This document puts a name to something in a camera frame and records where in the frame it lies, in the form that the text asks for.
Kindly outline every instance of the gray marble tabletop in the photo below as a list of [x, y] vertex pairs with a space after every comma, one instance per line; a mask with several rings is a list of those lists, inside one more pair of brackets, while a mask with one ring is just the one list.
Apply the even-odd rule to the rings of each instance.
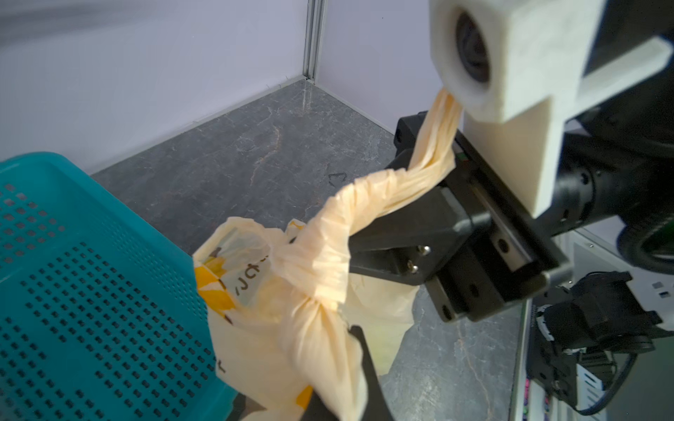
[[[394, 157], [392, 135], [300, 81], [94, 175], [192, 254], [229, 216], [284, 228]], [[520, 308], [442, 323], [425, 288], [381, 386], [402, 420], [507, 420]]]

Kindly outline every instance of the plastic bag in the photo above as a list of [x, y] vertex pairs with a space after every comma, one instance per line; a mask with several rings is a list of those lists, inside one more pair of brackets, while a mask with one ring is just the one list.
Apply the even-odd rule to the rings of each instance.
[[363, 328], [377, 373], [387, 372], [413, 323], [418, 287], [349, 274], [348, 238], [453, 169], [460, 113], [442, 90], [408, 170], [357, 179], [306, 226], [293, 220], [285, 232], [229, 218], [194, 254], [218, 376], [267, 408], [247, 418], [297, 419], [315, 389], [341, 421], [360, 420], [367, 384], [348, 324]]

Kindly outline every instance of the plastic basket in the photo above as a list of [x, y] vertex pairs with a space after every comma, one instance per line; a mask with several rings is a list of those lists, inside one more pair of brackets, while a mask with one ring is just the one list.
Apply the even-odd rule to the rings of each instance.
[[190, 256], [60, 155], [0, 193], [0, 420], [227, 418]]

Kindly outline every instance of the white wall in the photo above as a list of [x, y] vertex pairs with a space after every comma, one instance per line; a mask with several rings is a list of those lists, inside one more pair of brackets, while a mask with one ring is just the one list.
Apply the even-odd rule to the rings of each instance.
[[20, 3], [0, 3], [0, 160], [94, 172], [302, 72], [307, 0]]
[[394, 132], [442, 87], [427, 0], [326, 0], [316, 84]]

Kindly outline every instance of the perforated basket bottom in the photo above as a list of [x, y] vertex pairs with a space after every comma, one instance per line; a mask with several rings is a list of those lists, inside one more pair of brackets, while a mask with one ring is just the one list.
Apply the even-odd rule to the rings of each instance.
[[219, 382], [208, 337], [87, 242], [52, 256], [3, 286], [0, 420], [189, 418]]

